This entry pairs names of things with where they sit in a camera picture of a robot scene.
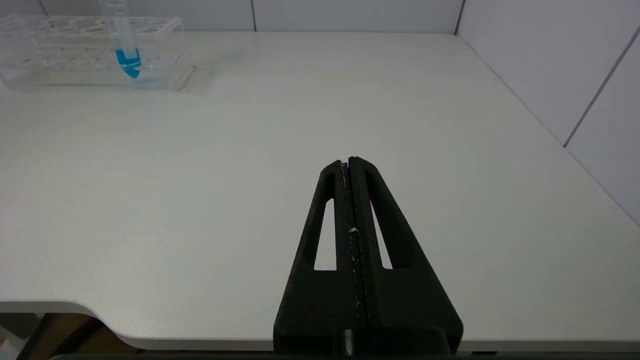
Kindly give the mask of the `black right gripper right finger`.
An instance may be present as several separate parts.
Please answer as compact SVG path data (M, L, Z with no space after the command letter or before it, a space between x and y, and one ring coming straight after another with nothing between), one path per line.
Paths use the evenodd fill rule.
M381 173L349 159L365 317L354 354L455 354L464 326Z

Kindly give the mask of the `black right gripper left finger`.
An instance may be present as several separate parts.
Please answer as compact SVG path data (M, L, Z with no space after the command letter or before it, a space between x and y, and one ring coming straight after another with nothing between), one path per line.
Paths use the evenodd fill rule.
M347 166L335 161L318 177L273 326L279 354L355 354L362 323L350 237ZM315 269L327 203L333 203L336 269Z

